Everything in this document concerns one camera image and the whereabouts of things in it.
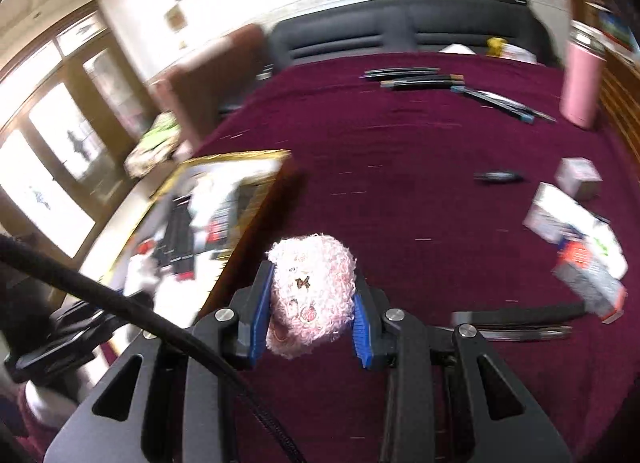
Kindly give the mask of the black sofa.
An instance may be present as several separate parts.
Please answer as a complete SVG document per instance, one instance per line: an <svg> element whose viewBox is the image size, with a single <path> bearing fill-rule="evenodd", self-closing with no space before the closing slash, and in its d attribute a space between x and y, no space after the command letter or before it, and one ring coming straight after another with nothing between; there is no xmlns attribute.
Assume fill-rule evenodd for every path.
<svg viewBox="0 0 640 463"><path fill-rule="evenodd" d="M460 44L476 53L500 37L538 63L559 59L527 0L370 0L296 16L268 36L272 70L364 54L436 52Z"/></svg>

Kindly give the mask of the black pen far left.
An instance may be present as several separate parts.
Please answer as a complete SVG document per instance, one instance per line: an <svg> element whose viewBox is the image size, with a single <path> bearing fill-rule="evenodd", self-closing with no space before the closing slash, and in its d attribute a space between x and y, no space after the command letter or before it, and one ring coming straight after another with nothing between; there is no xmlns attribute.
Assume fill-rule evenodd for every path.
<svg viewBox="0 0 640 463"><path fill-rule="evenodd" d="M438 67L391 67L379 68L378 70L365 71L360 79L364 80L385 80L396 78L410 78L436 75L439 73Z"/></svg>

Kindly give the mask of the thick black pen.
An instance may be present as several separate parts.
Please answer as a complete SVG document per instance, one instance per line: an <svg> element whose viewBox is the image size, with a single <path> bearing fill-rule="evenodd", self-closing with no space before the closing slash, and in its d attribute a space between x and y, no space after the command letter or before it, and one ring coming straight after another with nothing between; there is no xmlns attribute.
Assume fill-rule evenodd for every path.
<svg viewBox="0 0 640 463"><path fill-rule="evenodd" d="M585 316L586 305L582 301L541 307L509 307L497 310L455 311L451 315L451 325L472 324L484 327L538 327L563 323Z"/></svg>

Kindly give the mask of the gold rimmed white tray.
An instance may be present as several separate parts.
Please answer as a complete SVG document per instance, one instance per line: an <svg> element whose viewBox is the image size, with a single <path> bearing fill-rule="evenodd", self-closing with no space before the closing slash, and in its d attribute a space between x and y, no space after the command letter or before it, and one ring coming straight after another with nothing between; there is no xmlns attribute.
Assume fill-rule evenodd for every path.
<svg viewBox="0 0 640 463"><path fill-rule="evenodd" d="M262 227L295 167L288 150L186 160L130 216L118 210L80 271L188 327L227 300L235 273L265 250Z"/></svg>

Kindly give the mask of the white blue medicine box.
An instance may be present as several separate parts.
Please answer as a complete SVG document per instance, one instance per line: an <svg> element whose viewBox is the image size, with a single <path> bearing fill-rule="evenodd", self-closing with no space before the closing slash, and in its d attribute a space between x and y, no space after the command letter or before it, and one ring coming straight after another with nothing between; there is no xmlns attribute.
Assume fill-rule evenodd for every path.
<svg viewBox="0 0 640 463"><path fill-rule="evenodd" d="M545 182L538 186L523 224L535 235L554 245L564 240L609 240L614 237L607 222L553 184Z"/></svg>

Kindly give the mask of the black gold tipped pen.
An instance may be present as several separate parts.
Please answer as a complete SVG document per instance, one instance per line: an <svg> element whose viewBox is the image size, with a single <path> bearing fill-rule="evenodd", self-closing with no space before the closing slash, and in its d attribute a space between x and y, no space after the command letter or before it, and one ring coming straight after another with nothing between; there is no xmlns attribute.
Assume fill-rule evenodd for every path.
<svg viewBox="0 0 640 463"><path fill-rule="evenodd" d="M450 89L451 87L464 85L464 77L456 74L393 78L384 79L380 82L380 87L388 90Z"/></svg>

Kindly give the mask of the pink plush toy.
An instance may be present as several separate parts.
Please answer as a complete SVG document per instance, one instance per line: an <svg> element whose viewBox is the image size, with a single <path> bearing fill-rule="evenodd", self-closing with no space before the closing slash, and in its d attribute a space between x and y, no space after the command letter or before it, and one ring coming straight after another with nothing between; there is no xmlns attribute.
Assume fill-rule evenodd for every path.
<svg viewBox="0 0 640 463"><path fill-rule="evenodd" d="M291 360L336 341L354 319L356 258L331 235L274 243L267 348Z"/></svg>

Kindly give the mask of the thin silver tipped pen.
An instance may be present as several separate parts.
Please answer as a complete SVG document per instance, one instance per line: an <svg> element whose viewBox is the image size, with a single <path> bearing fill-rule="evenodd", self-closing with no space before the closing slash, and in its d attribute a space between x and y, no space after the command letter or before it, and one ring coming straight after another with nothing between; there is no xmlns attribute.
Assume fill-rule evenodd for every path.
<svg viewBox="0 0 640 463"><path fill-rule="evenodd" d="M520 110L522 112L525 112L527 114L533 115L537 118L541 118L546 120L547 122L550 123L556 123L556 119L544 112L535 110L534 108L531 108L530 106L523 104L521 102L509 99L507 97L503 97L500 96L500 94L497 93L492 93L490 91L486 91L486 90L480 90L480 93L483 93L485 96L487 96L488 98L492 99L492 100L496 100L499 102L503 102L505 104L511 105L513 106L513 108L516 108L517 110Z"/></svg>

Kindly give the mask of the small grey cardboard box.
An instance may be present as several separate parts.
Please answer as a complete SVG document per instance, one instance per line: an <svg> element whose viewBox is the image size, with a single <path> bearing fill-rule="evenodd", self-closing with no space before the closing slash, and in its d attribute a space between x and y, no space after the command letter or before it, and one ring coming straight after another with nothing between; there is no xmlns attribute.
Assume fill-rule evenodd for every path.
<svg viewBox="0 0 640 463"><path fill-rule="evenodd" d="M576 201L588 201L600 192L602 178L585 157L563 157L555 174L558 187Z"/></svg>

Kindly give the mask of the pink thermos bottle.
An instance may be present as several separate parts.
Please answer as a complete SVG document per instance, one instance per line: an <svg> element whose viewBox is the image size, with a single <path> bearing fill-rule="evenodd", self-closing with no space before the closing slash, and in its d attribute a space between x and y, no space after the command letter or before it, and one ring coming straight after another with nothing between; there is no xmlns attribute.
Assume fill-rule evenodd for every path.
<svg viewBox="0 0 640 463"><path fill-rule="evenodd" d="M604 64L600 33L583 22L570 22L560 112L582 129L590 129L596 121Z"/></svg>

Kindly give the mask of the wooden glass door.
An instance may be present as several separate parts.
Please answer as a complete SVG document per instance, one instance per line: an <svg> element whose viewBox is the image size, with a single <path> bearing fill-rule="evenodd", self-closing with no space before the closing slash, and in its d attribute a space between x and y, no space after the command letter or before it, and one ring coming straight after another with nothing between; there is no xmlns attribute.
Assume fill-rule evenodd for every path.
<svg viewBox="0 0 640 463"><path fill-rule="evenodd" d="M157 116L96 1L1 69L1 226L78 267L134 187L125 160Z"/></svg>

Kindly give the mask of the black teal tipped pen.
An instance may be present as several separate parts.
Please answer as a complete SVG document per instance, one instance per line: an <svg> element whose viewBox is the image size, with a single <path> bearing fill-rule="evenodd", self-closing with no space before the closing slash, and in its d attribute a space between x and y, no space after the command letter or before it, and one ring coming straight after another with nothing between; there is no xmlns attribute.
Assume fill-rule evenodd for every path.
<svg viewBox="0 0 640 463"><path fill-rule="evenodd" d="M532 114L525 113L518 108L514 108L512 104L492 99L491 97L488 97L486 96L486 94L480 93L477 90L464 86L452 86L450 90L454 93L461 94L461 96L465 98L469 98L477 102L482 102L484 103L484 105L488 105L491 108L495 108L496 110L501 111L504 114L508 114L509 116L519 120L522 123L533 125L533 123L535 122L535 116L533 116Z"/></svg>

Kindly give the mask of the clear gel pen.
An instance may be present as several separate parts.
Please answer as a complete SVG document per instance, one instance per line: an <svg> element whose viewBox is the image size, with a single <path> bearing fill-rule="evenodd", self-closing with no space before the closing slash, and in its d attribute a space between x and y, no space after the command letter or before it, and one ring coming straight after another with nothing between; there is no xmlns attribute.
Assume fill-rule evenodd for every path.
<svg viewBox="0 0 640 463"><path fill-rule="evenodd" d="M567 339L573 332L569 325L552 325L552 327L520 327L519 329L481 329L485 339L491 342L543 342L552 339Z"/></svg>

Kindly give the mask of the grey red medicine box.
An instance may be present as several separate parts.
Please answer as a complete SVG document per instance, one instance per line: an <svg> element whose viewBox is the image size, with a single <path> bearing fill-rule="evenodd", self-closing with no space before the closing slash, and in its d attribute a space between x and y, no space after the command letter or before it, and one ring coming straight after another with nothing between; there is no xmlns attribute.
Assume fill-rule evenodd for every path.
<svg viewBox="0 0 640 463"><path fill-rule="evenodd" d="M624 313L625 287L584 242L566 241L562 245L553 274L582 298L587 313L598 316L602 323L612 323Z"/></svg>

